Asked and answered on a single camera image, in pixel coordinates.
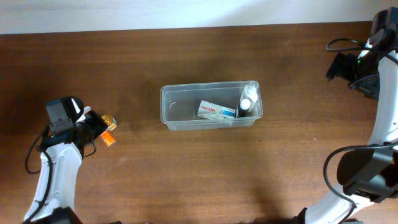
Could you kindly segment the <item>white Panadol medicine box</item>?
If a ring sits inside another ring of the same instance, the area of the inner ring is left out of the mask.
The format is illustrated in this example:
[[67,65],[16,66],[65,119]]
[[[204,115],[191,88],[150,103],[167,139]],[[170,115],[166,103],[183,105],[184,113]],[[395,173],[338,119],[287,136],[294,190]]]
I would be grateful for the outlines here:
[[198,107],[198,116],[231,125],[236,110],[202,100]]

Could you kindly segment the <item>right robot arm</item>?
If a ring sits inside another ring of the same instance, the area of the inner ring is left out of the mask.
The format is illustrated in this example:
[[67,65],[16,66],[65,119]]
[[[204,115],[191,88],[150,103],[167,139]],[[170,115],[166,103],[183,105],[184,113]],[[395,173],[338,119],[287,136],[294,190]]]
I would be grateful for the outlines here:
[[397,198],[397,8],[378,12],[366,42],[335,49],[326,77],[377,100],[373,132],[366,145],[333,151],[323,165],[330,191],[290,223],[352,223],[356,212]]

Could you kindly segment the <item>black bottle white cap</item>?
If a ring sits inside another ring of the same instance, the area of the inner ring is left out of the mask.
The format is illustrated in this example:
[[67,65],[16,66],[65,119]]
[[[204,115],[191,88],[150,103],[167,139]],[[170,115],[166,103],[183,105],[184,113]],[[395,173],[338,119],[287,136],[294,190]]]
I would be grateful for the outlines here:
[[237,118],[246,117],[248,115],[250,106],[251,106],[251,101],[249,99],[245,98],[241,100],[236,110],[236,117]]

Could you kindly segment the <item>white spray bottle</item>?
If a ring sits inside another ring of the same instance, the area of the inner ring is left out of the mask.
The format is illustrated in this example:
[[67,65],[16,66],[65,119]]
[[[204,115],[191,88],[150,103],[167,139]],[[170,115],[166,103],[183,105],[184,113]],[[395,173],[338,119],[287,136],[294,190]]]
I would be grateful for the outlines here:
[[250,107],[248,108],[249,112],[253,110],[255,104],[259,99],[258,88],[259,88],[258,82],[251,81],[249,82],[248,85],[244,87],[243,92],[241,94],[240,101],[243,101],[244,99],[250,101]]

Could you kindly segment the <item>orange tablet tube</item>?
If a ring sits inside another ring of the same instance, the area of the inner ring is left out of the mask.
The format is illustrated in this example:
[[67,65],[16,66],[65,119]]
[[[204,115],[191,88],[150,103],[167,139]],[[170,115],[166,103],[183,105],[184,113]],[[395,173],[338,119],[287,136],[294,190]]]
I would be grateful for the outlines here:
[[112,146],[116,142],[115,138],[108,130],[105,130],[103,133],[101,133],[100,138],[103,140],[107,147]]

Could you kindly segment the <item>small gold-lid jar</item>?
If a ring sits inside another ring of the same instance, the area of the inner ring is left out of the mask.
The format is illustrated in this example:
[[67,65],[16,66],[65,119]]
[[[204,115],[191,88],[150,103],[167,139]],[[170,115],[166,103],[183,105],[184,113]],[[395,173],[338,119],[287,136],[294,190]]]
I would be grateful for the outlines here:
[[113,131],[117,127],[117,122],[112,116],[110,116],[110,115],[102,115],[102,119],[107,124],[107,126],[108,126],[107,130],[108,131]]

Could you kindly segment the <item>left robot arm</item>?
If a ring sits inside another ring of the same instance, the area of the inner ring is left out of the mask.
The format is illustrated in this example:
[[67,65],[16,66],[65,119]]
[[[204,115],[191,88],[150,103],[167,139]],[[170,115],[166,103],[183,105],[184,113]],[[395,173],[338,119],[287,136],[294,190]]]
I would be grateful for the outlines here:
[[40,154],[40,177],[23,222],[80,223],[74,201],[85,147],[97,138],[114,141],[105,120],[75,96],[50,101],[46,110],[50,122],[32,145]]

